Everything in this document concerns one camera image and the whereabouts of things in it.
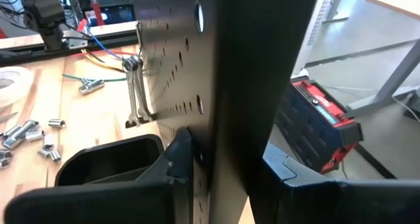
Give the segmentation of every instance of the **black frame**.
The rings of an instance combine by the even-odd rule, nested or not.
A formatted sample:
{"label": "black frame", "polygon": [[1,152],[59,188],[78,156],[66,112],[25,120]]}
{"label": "black frame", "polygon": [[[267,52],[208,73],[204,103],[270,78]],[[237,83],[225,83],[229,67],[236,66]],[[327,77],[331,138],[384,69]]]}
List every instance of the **black frame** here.
{"label": "black frame", "polygon": [[[136,30],[128,30],[117,33],[102,34],[97,36],[98,40],[107,48],[123,47],[127,45],[138,44]],[[84,49],[90,51],[101,50],[100,46],[94,40],[88,40],[88,45]],[[62,49],[59,51],[45,51],[45,45],[42,43],[25,45],[21,47],[10,47],[0,49],[8,51],[15,55],[1,55],[0,53],[0,67],[24,64],[29,62],[36,62],[40,60],[50,60],[52,58],[70,56],[80,53],[81,49]]]}

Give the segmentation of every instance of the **black plastic part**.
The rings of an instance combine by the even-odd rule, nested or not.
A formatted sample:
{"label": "black plastic part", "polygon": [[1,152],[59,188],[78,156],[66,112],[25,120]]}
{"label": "black plastic part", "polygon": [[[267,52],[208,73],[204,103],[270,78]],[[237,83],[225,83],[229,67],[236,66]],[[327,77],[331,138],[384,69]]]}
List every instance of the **black plastic part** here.
{"label": "black plastic part", "polygon": [[112,175],[110,177],[105,177],[96,181],[89,182],[90,184],[102,184],[102,183],[112,183],[112,182],[121,182],[121,181],[134,181],[140,177],[150,166],[144,168],[138,168],[136,170],[127,171],[119,173],[117,175]]}
{"label": "black plastic part", "polygon": [[163,152],[156,135],[142,135],[84,149],[58,171],[55,186],[82,185],[151,166]]}
{"label": "black plastic part", "polygon": [[[138,43],[136,30],[99,35],[97,38],[105,47],[109,49]],[[86,49],[91,51],[101,50],[100,46],[94,41],[89,41]],[[2,50],[10,51],[12,53],[16,53],[17,55],[0,55],[0,67],[36,62],[39,60],[50,60],[57,57],[70,56],[76,53],[80,53],[80,49],[45,51],[45,45],[42,43],[21,47],[11,47]]]}
{"label": "black plastic part", "polygon": [[420,222],[420,181],[332,181],[272,144],[263,158],[249,193],[255,223]]}
{"label": "black plastic part", "polygon": [[191,150],[189,132],[180,129],[175,141],[135,181],[33,190],[8,204],[5,223],[192,224]]}

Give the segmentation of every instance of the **tape roll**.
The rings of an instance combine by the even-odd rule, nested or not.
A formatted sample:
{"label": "tape roll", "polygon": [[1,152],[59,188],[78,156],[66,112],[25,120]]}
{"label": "tape roll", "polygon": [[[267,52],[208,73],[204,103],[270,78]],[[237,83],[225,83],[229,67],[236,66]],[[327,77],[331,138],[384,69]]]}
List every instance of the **tape roll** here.
{"label": "tape roll", "polygon": [[0,68],[0,108],[28,95],[33,74],[19,66]]}

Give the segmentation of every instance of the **wooden tabletop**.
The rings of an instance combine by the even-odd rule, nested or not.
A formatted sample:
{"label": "wooden tabletop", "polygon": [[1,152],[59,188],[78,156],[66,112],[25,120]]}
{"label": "wooden tabletop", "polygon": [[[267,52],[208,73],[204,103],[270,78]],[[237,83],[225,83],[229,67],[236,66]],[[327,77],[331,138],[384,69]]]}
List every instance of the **wooden tabletop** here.
{"label": "wooden tabletop", "polygon": [[[113,29],[134,28],[133,23],[118,25],[101,27],[103,31],[100,31],[100,28],[93,31],[99,35]],[[0,43],[3,47],[13,47],[38,41],[39,36],[33,35],[4,39],[0,40]],[[133,45],[116,50],[135,53],[137,49],[138,46]],[[106,62],[114,61],[119,64],[111,56],[99,53],[97,56]],[[2,210],[11,198],[32,189],[52,187],[60,166],[81,149],[148,133],[160,136],[156,122],[125,129],[125,121],[129,115],[126,81],[106,83],[104,88],[83,96],[78,91],[80,81],[62,77],[62,74],[69,74],[111,79],[123,78],[124,73],[101,68],[84,56],[55,58],[21,66],[33,73],[33,85],[27,97],[0,113],[0,116],[3,116],[18,112],[9,121],[0,123],[0,131],[22,124],[26,120],[39,121],[46,134],[54,137],[62,161],[55,164],[40,157],[37,151],[41,148],[41,141],[25,141],[13,150],[14,158],[10,167],[0,170],[0,224],[3,223]],[[67,126],[64,129],[51,129],[47,125],[51,118],[65,120]],[[240,223],[254,223],[249,203],[245,206]]]}
{"label": "wooden tabletop", "polygon": [[371,3],[386,7],[396,12],[401,12],[412,18],[420,20],[419,0],[367,0]]}

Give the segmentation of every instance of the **metal clamp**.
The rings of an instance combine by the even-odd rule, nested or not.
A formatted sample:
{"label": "metal clamp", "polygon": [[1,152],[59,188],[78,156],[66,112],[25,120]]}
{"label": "metal clamp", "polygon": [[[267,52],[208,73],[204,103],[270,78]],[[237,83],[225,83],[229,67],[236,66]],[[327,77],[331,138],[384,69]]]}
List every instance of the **metal clamp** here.
{"label": "metal clamp", "polygon": [[14,127],[10,128],[8,131],[6,131],[5,133],[3,133],[2,134],[2,137],[4,139],[9,138],[11,135],[13,135],[14,133],[16,133],[20,128],[21,128],[20,125],[15,125]]}
{"label": "metal clamp", "polygon": [[48,121],[48,125],[53,128],[64,128],[66,126],[66,122],[60,119],[50,119]]}
{"label": "metal clamp", "polygon": [[79,92],[82,95],[86,95],[101,89],[105,86],[105,81],[103,79],[89,80],[86,78],[81,79],[82,86],[79,88]]}
{"label": "metal clamp", "polygon": [[8,168],[10,164],[11,164],[10,159],[7,159],[7,158],[0,159],[0,169]]}
{"label": "metal clamp", "polygon": [[50,151],[50,150],[54,149],[54,147],[55,147],[55,145],[54,145],[54,141],[53,141],[53,138],[51,137],[51,135],[44,136],[42,149],[46,150],[46,151]]}
{"label": "metal clamp", "polygon": [[22,127],[17,129],[12,135],[10,135],[4,142],[3,146],[12,150],[16,148],[22,141],[25,139],[25,135],[27,132],[31,131],[33,128],[38,126],[38,122],[33,120],[28,120],[25,122]]}
{"label": "metal clamp", "polygon": [[36,130],[36,131],[29,131],[25,135],[25,139],[29,142],[37,141],[39,139],[42,139],[45,135],[45,132],[43,130]]}
{"label": "metal clamp", "polygon": [[58,151],[57,151],[57,150],[55,150],[55,149],[53,149],[53,150],[51,150],[51,151],[50,151],[50,157],[51,157],[51,159],[52,159],[54,162],[59,162],[59,161],[61,161],[61,156],[60,156],[60,154],[58,153]]}
{"label": "metal clamp", "polygon": [[13,157],[13,154],[11,151],[7,150],[7,149],[0,149],[0,160],[1,159],[11,159]]}
{"label": "metal clamp", "polygon": [[50,157],[50,151],[41,149],[37,152],[39,155],[41,155],[43,158],[49,158]]}

